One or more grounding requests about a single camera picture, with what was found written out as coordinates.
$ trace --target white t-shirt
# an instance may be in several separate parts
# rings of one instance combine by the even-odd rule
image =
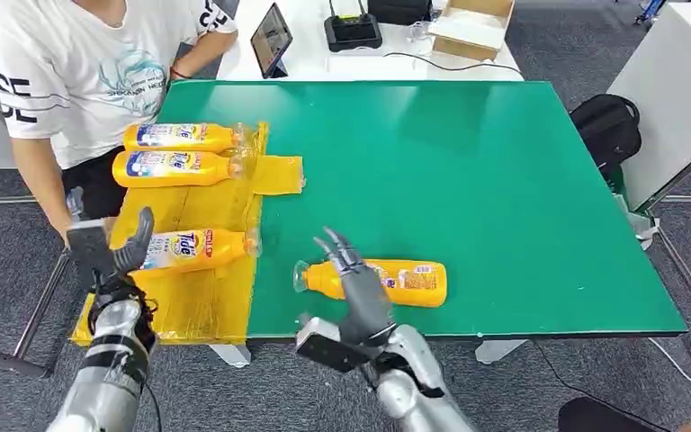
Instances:
[[[113,28],[72,0],[0,0],[0,99],[9,135],[51,138],[63,169],[150,122],[181,42],[236,24],[212,0],[126,0]]]

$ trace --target yellow detergent bottle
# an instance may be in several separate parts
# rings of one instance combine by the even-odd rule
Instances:
[[[258,257],[258,230],[191,229],[155,234],[149,242],[144,265],[136,277],[160,277],[223,267],[240,257]]]
[[[245,126],[225,128],[213,123],[134,124],[123,133],[127,150],[210,151],[245,145]]]
[[[437,308],[446,300],[446,268],[442,264],[398,259],[364,262],[377,272],[391,302]],[[330,262],[308,265],[299,261],[292,270],[292,285],[299,293],[312,290],[337,300],[345,298],[340,277]]]
[[[123,187],[208,186],[244,171],[241,157],[202,151],[123,151],[112,162],[112,176]]]

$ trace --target yellow plastic sheet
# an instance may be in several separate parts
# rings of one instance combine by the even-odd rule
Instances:
[[[119,248],[136,231],[144,206],[155,215],[155,232],[257,228],[262,194],[299,194],[303,187],[302,159],[266,156],[267,135],[268,125],[259,123],[253,139],[261,156],[249,179],[206,187],[130,189],[112,231],[111,247]],[[224,268],[136,282],[148,299],[157,302],[153,329],[160,343],[239,345],[246,338],[255,274],[256,260],[243,257]],[[73,341],[81,346],[91,343],[86,317],[93,298],[92,294],[86,298],[73,331]]]

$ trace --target cardboard box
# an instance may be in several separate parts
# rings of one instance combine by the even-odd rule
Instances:
[[[430,25],[434,51],[468,59],[493,60],[505,43],[513,0],[449,0]]]

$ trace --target tablet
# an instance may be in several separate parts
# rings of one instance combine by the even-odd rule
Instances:
[[[258,66],[264,78],[286,77],[282,67],[282,55],[292,43],[292,34],[276,3],[272,4],[250,44],[256,53]]]

